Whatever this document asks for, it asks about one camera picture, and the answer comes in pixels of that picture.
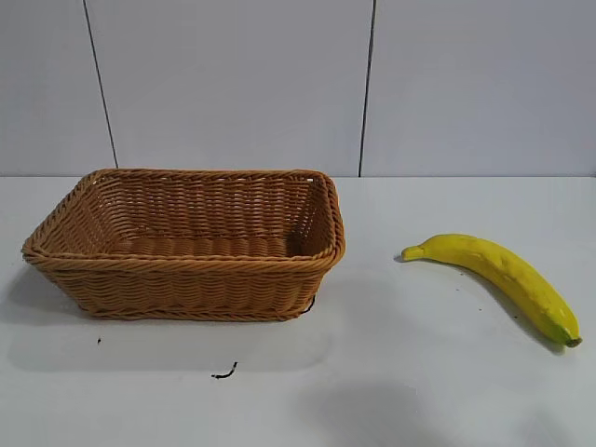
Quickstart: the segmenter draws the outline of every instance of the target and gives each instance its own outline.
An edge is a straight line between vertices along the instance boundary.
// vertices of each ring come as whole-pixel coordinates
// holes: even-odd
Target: white surface
[[[596,172],[596,2],[378,0],[364,175]]]
[[[113,166],[81,1],[0,2],[0,174]]]
[[[371,0],[88,0],[121,166],[358,174]]]
[[[346,256],[309,314],[274,324],[82,316],[19,254],[74,184],[0,179],[3,445],[596,441],[594,179],[339,179]],[[455,231],[532,262],[575,310],[584,343],[557,355],[467,273],[393,261]],[[210,377],[235,360],[230,378]]]

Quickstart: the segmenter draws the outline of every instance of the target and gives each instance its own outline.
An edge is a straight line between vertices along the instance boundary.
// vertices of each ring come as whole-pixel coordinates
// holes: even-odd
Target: banana
[[[553,342],[575,347],[582,341],[576,317],[557,291],[522,258],[490,240],[438,235],[404,249],[401,259],[430,259],[468,268],[503,291]]]

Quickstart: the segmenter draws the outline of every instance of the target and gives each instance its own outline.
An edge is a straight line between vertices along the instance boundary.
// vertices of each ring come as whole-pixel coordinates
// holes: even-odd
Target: white wall
[[[594,0],[378,0],[363,175],[596,173]]]
[[[80,0],[0,1],[0,175],[114,159]]]
[[[373,0],[88,0],[120,166],[358,174]],[[378,0],[363,175],[596,173],[596,2]],[[113,166],[83,0],[0,2],[0,175]]]
[[[89,0],[120,166],[357,175],[372,0]]]

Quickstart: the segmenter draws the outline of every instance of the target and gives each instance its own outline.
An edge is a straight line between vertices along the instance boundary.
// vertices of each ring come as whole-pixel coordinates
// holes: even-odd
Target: white tabletop
[[[86,318],[20,259],[75,182],[0,179],[1,445],[596,445],[596,179],[337,179],[345,258],[310,313],[267,324]],[[584,343],[558,352],[471,274],[393,259],[450,232],[534,264]]]

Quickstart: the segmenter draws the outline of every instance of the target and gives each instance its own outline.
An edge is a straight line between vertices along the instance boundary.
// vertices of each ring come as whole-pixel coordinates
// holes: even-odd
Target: wicker basket
[[[23,257],[103,318],[298,317],[344,254],[320,172],[104,169],[25,241]]]

